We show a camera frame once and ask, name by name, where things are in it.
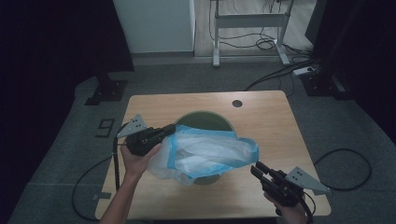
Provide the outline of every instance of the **hand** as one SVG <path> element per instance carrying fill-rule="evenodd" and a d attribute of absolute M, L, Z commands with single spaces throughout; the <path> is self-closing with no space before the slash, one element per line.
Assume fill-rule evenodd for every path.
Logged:
<path fill-rule="evenodd" d="M 157 154 L 161 149 L 161 144 L 156 145 L 144 157 L 132 155 L 127 146 L 121 146 L 121 153 L 125 165 L 125 178 L 140 179 L 143 173 L 148 169 L 149 159 Z"/>
<path fill-rule="evenodd" d="M 274 204 L 274 206 L 282 212 L 282 217 L 285 219 L 288 224 L 305 224 L 306 216 L 305 210 L 298 203 L 295 207 L 284 207 L 280 205 L 277 201 L 275 201 L 271 196 L 269 196 L 266 192 L 264 193 L 264 197 Z"/>

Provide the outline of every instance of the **white panel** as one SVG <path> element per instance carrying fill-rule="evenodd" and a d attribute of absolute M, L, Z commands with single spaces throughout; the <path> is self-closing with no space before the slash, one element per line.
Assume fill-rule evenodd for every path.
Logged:
<path fill-rule="evenodd" d="M 193 51 L 192 1 L 114 0 L 114 5 L 131 53 Z"/>

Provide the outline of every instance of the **plastic bag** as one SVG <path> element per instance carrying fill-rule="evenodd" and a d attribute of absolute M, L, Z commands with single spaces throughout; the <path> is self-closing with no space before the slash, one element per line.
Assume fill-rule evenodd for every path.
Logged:
<path fill-rule="evenodd" d="M 259 160 L 259 147 L 235 132 L 209 131 L 179 125 L 163 140 L 148 170 L 162 179 L 173 178 L 191 185 L 196 178 L 222 175 Z"/>

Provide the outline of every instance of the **cable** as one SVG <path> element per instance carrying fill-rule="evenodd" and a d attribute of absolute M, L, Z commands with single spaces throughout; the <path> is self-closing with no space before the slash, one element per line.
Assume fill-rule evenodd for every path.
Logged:
<path fill-rule="evenodd" d="M 212 31 L 211 31 L 211 29 L 210 29 L 210 26 L 211 26 L 211 17 L 210 17 L 210 14 L 211 14 L 211 12 L 212 12 L 212 2 L 210 2 L 209 3 L 209 35 L 210 35 L 210 38 L 212 39 L 212 40 L 215 40 L 215 38 L 213 38 L 213 35 L 212 35 Z M 263 34 L 262 34 L 262 31 L 259 33 L 259 34 L 256 34 L 256 33 L 252 33 L 252 34 L 247 34 L 247 35 L 239 35 L 239 36 L 233 36 L 233 37 L 222 37 L 222 36 L 220 36 L 219 35 L 219 39 L 236 39 L 236 38 L 241 38 L 241 37 L 245 37 L 245 36 L 249 36 L 249 35 L 259 35 L 260 37 L 261 37 L 261 39 L 259 39 L 258 41 L 256 41 L 256 44 L 255 45 L 251 45 L 251 46 L 235 46 L 235 45 L 233 45 L 233 44 L 230 44 L 230 43 L 227 43 L 227 42 L 223 42 L 223 41 L 219 41 L 219 43 L 220 44 L 225 44 L 225 45 L 228 45 L 228 46 L 231 46 L 231 47 L 233 47 L 233 48 L 237 48 L 237 49 L 249 49 L 249 48 L 255 48 L 255 47 L 257 47 L 257 48 L 259 48 L 259 49 L 265 49 L 265 48 L 261 48 L 260 47 L 260 44 L 262 44 L 262 43 L 265 43 L 265 42 L 267 42 L 268 40 L 264 40 L 264 39 L 262 39 L 262 36 L 263 36 Z"/>
<path fill-rule="evenodd" d="M 263 12 L 263 10 L 264 10 L 265 7 L 266 7 L 266 4 L 265 4 L 265 3 L 267 3 L 267 4 L 270 6 L 269 11 L 270 11 L 270 13 L 272 13 L 272 9 L 273 9 L 273 7 L 274 7 L 275 0 L 273 0 L 272 5 L 271 5 L 271 3 L 268 2 L 268 0 L 266 0 L 266 2 L 264 2 L 264 5 L 262 6 L 262 12 Z M 282 4 L 282 2 L 280 1 L 280 2 L 279 2 L 279 10 L 278 10 L 278 13 L 280 12 L 281 4 Z M 233 7 L 234 7 L 234 9 L 239 13 L 239 11 L 235 8 L 234 2 L 233 2 Z M 209 35 L 210 35 L 210 38 L 211 38 L 212 40 L 215 40 L 215 39 L 213 38 L 212 31 L 211 31 L 211 28 L 210 28 L 210 27 L 211 27 L 211 23 L 212 23 L 212 22 L 211 22 L 211 17 L 210 17 L 211 12 L 212 12 L 212 2 L 209 3 L 209 24 L 208 24 L 208 25 L 209 25 Z M 223 36 L 218 35 L 219 39 L 236 39 L 236 38 L 242 38 L 242 37 L 250 36 L 250 35 L 259 35 L 259 36 L 260 36 L 260 39 L 257 40 L 256 43 L 255 43 L 254 45 L 250 45 L 250 46 L 236 46 L 236 45 L 233 45 L 233 44 L 230 44 L 230 43 L 227 43 L 227 42 L 223 42 L 223 41 L 219 41 L 219 43 L 220 43 L 220 44 L 225 44 L 225 45 L 231 46 L 231 47 L 236 48 L 236 49 L 250 49 L 250 48 L 255 48 L 255 47 L 257 47 L 258 49 L 261 49 L 261 50 L 270 50 L 270 49 L 273 49 L 273 48 L 275 47 L 275 44 L 274 44 L 274 41 L 273 41 L 274 38 L 271 37 L 271 36 L 269 36 L 269 35 L 264 35 L 264 34 L 262 33 L 263 31 L 264 31 L 264 28 L 262 28 L 262 31 L 261 31 L 259 34 L 252 33 L 252 34 L 239 35 L 239 36 L 232 36 L 232 37 L 223 37 Z M 279 29 L 278 29 L 278 27 L 276 28 L 276 35 L 277 35 L 277 38 L 279 38 Z M 269 47 L 268 47 L 268 48 L 263 48 L 263 47 L 261 47 L 262 44 L 268 44 Z M 312 50 L 295 49 L 295 48 L 292 48 L 292 47 L 289 46 L 289 45 L 286 45 L 285 43 L 282 43 L 282 45 L 285 46 L 285 48 L 286 48 L 286 50 L 287 50 L 288 52 L 291 52 L 291 53 L 294 52 L 294 53 L 297 53 L 297 54 L 302 54 L 302 55 L 307 55 L 307 56 L 312 55 Z"/>
<path fill-rule="evenodd" d="M 293 196 L 295 199 L 298 200 L 298 202 L 300 203 L 300 205 L 303 207 L 305 213 L 306 213 L 306 218 L 307 224 L 312 224 L 314 223 L 314 217 L 313 217 L 313 213 L 311 212 L 311 209 L 309 209 L 308 205 L 306 204 L 305 200 L 303 199 L 302 196 L 297 195 L 297 193 L 295 193 L 294 191 L 290 192 L 291 196 Z"/>
<path fill-rule="evenodd" d="M 77 214 L 79 217 L 82 217 L 82 218 L 85 219 L 85 220 L 89 220 L 89 221 L 99 221 L 99 219 L 97 219 L 97 218 L 85 217 L 85 216 L 83 216 L 83 215 L 77 210 L 77 208 L 76 208 L 76 203 L 75 203 L 75 201 L 74 201 L 74 197 L 75 197 L 75 194 L 76 194 L 77 186 L 78 186 L 79 182 L 82 180 L 82 178 L 84 178 L 85 175 L 87 175 L 91 170 L 93 170 L 94 168 L 96 168 L 98 165 L 100 165 L 100 164 L 102 164 L 103 162 L 108 161 L 108 160 L 111 160 L 111 156 L 105 158 L 105 159 L 102 160 L 102 161 L 99 161 L 99 162 L 96 163 L 93 167 L 91 167 L 88 171 L 86 171 L 86 172 L 79 178 L 79 180 L 77 181 L 76 185 L 73 187 L 73 192 L 72 192 L 72 207 L 73 207 L 73 210 L 76 212 L 76 214 Z"/>
<path fill-rule="evenodd" d="M 295 89 L 294 80 L 293 80 L 293 77 L 291 76 L 291 73 L 289 73 L 289 77 L 290 77 L 290 80 L 291 80 L 292 89 L 291 89 L 291 93 L 286 95 L 286 97 L 288 97 L 288 98 L 291 97 L 294 94 L 294 89 Z"/>
<path fill-rule="evenodd" d="M 306 55 L 293 56 L 293 57 L 291 57 L 291 61 L 293 62 L 293 64 L 297 63 L 297 62 L 294 61 L 295 58 L 307 58 L 308 60 L 310 59 L 310 57 L 306 56 Z"/>
<path fill-rule="evenodd" d="M 372 175 L 372 171 L 373 171 L 372 165 L 370 164 L 370 162 L 363 155 L 361 155 L 359 152 L 357 152 L 355 150 L 352 150 L 352 149 L 349 149 L 349 148 L 338 148 L 336 150 L 333 150 L 333 151 L 330 151 L 330 152 L 324 154 L 322 157 L 320 157 L 317 161 L 314 162 L 314 165 L 317 165 L 324 158 L 326 158 L 329 155 L 333 154 L 334 152 L 338 152 L 338 151 L 349 151 L 349 152 L 355 153 L 358 156 L 360 156 L 367 163 L 367 165 L 369 167 L 369 174 L 364 178 L 364 180 L 362 182 L 360 182 L 358 185 L 356 185 L 356 186 L 354 186 L 352 188 L 337 188 L 337 187 L 330 186 L 330 185 L 327 185 L 327 184 L 323 184 L 323 183 L 322 184 L 324 186 L 330 188 L 330 189 L 339 190 L 339 191 L 350 191 L 350 190 L 353 190 L 353 189 L 358 189 L 361 186 L 363 186 L 365 183 L 367 183 L 367 181 L 370 179 L 370 177 Z"/>
<path fill-rule="evenodd" d="M 264 82 L 265 80 L 268 80 L 268 79 L 270 79 L 270 78 L 285 76 L 285 75 L 291 73 L 291 72 L 292 72 L 293 70 L 295 70 L 295 69 L 298 69 L 298 68 L 301 68 L 301 67 L 303 67 L 303 66 L 306 66 L 307 64 L 313 63 L 315 60 L 316 60 L 316 59 L 311 59 L 311 60 L 307 60 L 307 61 L 305 61 L 305 62 L 296 63 L 296 64 L 294 64 L 294 65 L 292 65 L 292 66 L 282 68 L 282 69 L 280 69 L 280 70 L 278 70 L 278 71 L 275 71 L 275 72 L 273 72 L 273 73 L 271 73 L 271 74 L 269 74 L 269 75 L 266 75 L 266 76 L 264 76 L 264 77 L 261 77 L 261 78 L 257 79 L 256 81 L 252 82 L 250 85 L 248 85 L 248 86 L 244 89 L 244 91 L 249 91 L 250 88 L 252 88 L 253 86 L 255 86 L 255 85 L 257 85 L 257 84 L 259 84 L 259 83 L 261 83 L 261 82 Z M 283 72 L 283 71 L 285 71 L 285 70 L 289 70 L 289 69 L 290 69 L 289 72 L 275 76 L 276 74 L 281 73 L 281 72 Z"/>
<path fill-rule="evenodd" d="M 119 139 L 118 139 L 117 135 L 120 133 L 120 131 L 123 128 L 125 128 L 125 126 L 127 124 L 128 123 L 122 124 L 120 126 L 120 128 L 117 130 L 116 136 L 114 136 L 114 138 L 113 138 L 113 153 L 112 153 L 112 155 L 113 155 L 113 161 L 114 161 L 114 173 L 115 173 L 114 175 L 116 178 L 115 179 L 116 180 L 116 191 L 118 191 L 120 188 L 120 167 L 119 167 L 119 155 L 118 155 L 117 149 L 118 149 L 118 146 L 122 146 L 122 144 L 121 145 L 118 144 Z"/>
<path fill-rule="evenodd" d="M 277 86 L 277 89 L 280 90 L 280 87 L 282 86 L 282 79 L 280 77 L 277 78 L 279 80 L 279 85 Z"/>
<path fill-rule="evenodd" d="M 235 9 L 235 11 L 236 11 L 238 14 L 240 14 L 239 11 L 238 11 L 238 9 L 236 9 L 236 7 L 235 7 L 235 0 L 233 0 L 233 9 Z"/>
<path fill-rule="evenodd" d="M 314 211 L 312 212 L 312 216 L 313 216 L 313 215 L 315 214 L 315 212 L 317 211 L 317 205 L 315 204 L 314 199 L 313 199 L 309 194 L 307 194 L 305 191 L 303 191 L 303 193 L 304 193 L 306 196 L 308 196 L 309 199 L 311 199 L 311 202 L 312 202 L 312 204 L 314 205 Z"/>

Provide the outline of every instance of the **wooden table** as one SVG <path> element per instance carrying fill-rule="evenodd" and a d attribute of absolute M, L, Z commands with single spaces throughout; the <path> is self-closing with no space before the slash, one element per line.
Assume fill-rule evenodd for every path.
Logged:
<path fill-rule="evenodd" d="M 233 101 L 242 102 L 234 107 Z M 136 95 L 131 97 L 124 121 L 142 115 L 149 127 L 163 127 L 183 115 L 207 110 L 231 122 L 240 137 L 254 139 L 260 147 L 260 161 L 288 173 L 299 166 L 318 179 L 318 174 L 283 91 L 239 91 Z M 120 178 L 124 167 L 120 159 Z M 102 192 L 115 189 L 114 164 L 110 163 Z M 326 196 L 306 190 L 317 205 L 316 216 L 327 216 L 331 208 Z M 196 219 L 232 217 L 276 217 L 274 206 L 262 196 L 260 181 L 250 166 L 232 170 L 208 186 L 182 186 L 176 180 L 162 180 L 145 172 L 137 186 L 129 219 Z M 100 199 L 96 217 L 106 211 L 111 199 Z M 308 206 L 313 208 L 309 199 Z"/>

